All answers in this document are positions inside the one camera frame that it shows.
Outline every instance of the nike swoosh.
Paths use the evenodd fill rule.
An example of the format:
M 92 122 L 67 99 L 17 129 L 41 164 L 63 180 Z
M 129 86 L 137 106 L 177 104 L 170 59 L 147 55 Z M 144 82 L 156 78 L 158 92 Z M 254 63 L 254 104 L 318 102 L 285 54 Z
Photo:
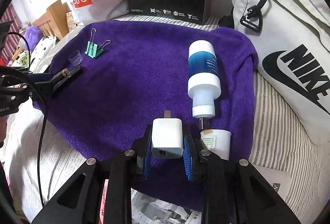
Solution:
M 308 100 L 312 101 L 315 105 L 317 105 L 320 109 L 323 109 L 327 114 L 330 115 L 330 113 L 318 102 L 318 97 L 315 94 L 309 93 L 307 90 L 305 90 L 302 86 L 300 86 L 296 81 L 291 79 L 288 75 L 286 75 L 284 72 L 282 72 L 278 65 L 277 65 L 277 59 L 278 57 L 286 52 L 284 51 L 278 51 L 269 54 L 266 56 L 262 61 L 262 66 L 265 70 L 265 72 L 275 79 L 276 81 L 281 82 L 282 84 L 286 85 L 287 87 L 290 87 L 292 90 L 296 91 L 297 93 L 301 94 Z

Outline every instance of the bed sheet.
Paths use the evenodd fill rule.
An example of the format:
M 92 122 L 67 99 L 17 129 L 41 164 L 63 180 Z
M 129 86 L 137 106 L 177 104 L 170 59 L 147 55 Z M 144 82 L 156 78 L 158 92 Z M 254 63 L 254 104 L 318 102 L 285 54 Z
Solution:
M 211 31 L 218 19 L 209 17 L 204 26 L 180 20 L 125 15 L 116 20 L 155 21 Z M 78 26 L 42 60 L 37 70 L 49 65 L 53 56 L 83 27 Z M 311 224 L 330 198 L 330 143 L 314 145 L 297 116 L 280 94 L 255 73 L 255 126 L 249 161 L 253 164 L 288 171 L 291 186 L 285 199 L 302 224 Z M 22 104 L 8 129 L 4 161 L 15 206 L 28 220 L 41 210 L 36 176 L 37 142 L 42 113 L 31 101 Z M 47 123 L 42 146 L 41 178 L 44 199 L 49 200 L 85 161 Z

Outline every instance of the striped fabric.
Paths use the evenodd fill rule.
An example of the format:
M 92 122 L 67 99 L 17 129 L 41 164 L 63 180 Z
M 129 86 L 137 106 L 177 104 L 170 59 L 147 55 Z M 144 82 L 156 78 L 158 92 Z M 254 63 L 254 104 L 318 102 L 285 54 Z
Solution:
M 211 31 L 218 19 L 209 17 L 204 26 L 152 16 L 125 15 L 116 20 L 154 21 Z M 78 26 L 43 59 L 37 70 L 83 27 Z M 289 171 L 292 182 L 285 201 L 302 224 L 312 224 L 330 198 L 330 143 L 314 145 L 283 97 L 259 73 L 255 73 L 255 125 L 249 161 Z
M 13 20 L 14 22 L 10 25 L 10 32 L 19 32 L 19 26 L 21 22 L 15 12 L 15 9 L 12 4 L 10 4 L 2 18 L 0 19 L 0 23 L 7 22 Z M 12 56 L 15 54 L 17 46 L 19 44 L 19 37 L 17 35 L 8 35 L 6 39 L 6 45 L 2 50 L 0 56 L 4 60 L 5 63 L 8 63 Z
M 168 18 L 162 18 L 158 16 L 148 16 L 148 15 L 123 15 L 115 20 L 120 21 L 152 21 L 152 22 L 160 22 L 160 23 L 167 23 L 167 24 L 174 24 L 184 27 L 190 27 L 194 29 L 200 29 L 205 31 L 212 31 L 213 29 L 218 27 L 218 18 L 215 18 L 213 16 L 209 16 L 204 25 L 198 25 L 194 23 L 189 23 L 181 20 L 176 19 L 168 19 Z

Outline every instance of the red striped cloth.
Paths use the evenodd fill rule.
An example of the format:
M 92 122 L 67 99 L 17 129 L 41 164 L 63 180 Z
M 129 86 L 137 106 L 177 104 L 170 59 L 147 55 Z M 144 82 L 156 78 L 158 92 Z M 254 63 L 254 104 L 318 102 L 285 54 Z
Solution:
M 12 4 L 7 7 L 4 15 L 0 19 L 0 23 L 13 20 L 14 22 L 10 25 L 9 31 L 19 32 L 19 26 L 21 26 L 21 21 L 17 16 L 15 9 Z M 1 64 L 8 64 L 12 56 L 15 54 L 17 45 L 19 44 L 19 37 L 17 35 L 8 35 L 6 39 L 6 45 L 2 52 L 0 53 Z

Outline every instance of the metal screw head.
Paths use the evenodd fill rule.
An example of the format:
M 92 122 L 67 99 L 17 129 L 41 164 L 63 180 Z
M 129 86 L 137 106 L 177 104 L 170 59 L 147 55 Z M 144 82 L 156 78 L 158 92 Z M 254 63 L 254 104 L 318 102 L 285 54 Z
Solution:
M 209 156 L 211 154 L 211 152 L 208 149 L 203 149 L 203 150 L 201 150 L 201 154 L 203 156 Z
M 95 158 L 89 158 L 89 159 L 87 159 L 86 163 L 87 163 L 88 165 L 93 165 L 93 164 L 96 163 L 96 159 L 95 159 Z
M 132 155 L 134 155 L 134 153 L 135 153 L 135 151 L 133 151 L 132 149 L 128 149 L 125 151 L 126 156 L 132 156 Z
M 241 166 L 248 166 L 249 162 L 247 160 L 245 160 L 245 159 L 240 159 L 239 164 Z

